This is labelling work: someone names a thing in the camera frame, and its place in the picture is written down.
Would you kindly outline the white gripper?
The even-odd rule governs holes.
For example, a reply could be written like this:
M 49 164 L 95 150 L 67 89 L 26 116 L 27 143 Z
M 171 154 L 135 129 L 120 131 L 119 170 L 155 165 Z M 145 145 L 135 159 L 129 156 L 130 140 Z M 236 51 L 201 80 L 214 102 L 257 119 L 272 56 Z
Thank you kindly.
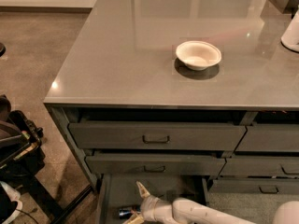
M 144 220 L 150 222 L 173 223 L 172 204 L 150 195 L 144 185 L 136 182 L 139 194 L 143 200 L 141 204 L 141 215 L 134 213 L 122 224 L 143 224 Z

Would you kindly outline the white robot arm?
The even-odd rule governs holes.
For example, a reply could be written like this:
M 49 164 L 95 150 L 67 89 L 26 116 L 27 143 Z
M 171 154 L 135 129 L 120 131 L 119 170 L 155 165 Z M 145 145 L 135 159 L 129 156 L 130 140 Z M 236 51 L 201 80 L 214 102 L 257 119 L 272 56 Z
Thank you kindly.
M 161 224 L 254 224 L 189 199 L 177 198 L 172 203 L 163 201 L 151 195 L 141 182 L 136 184 L 143 202 L 140 211 L 133 211 L 123 224 L 143 224 L 146 221 Z M 299 224 L 299 202 L 282 204 L 272 224 Z

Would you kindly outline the white cylindrical robot base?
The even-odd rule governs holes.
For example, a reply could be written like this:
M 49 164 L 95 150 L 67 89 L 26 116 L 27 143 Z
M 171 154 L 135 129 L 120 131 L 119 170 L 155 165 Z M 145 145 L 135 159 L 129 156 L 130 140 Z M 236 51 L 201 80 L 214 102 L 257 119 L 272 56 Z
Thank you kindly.
M 299 52 L 299 7 L 296 9 L 290 24 L 281 37 L 281 43 L 287 49 Z

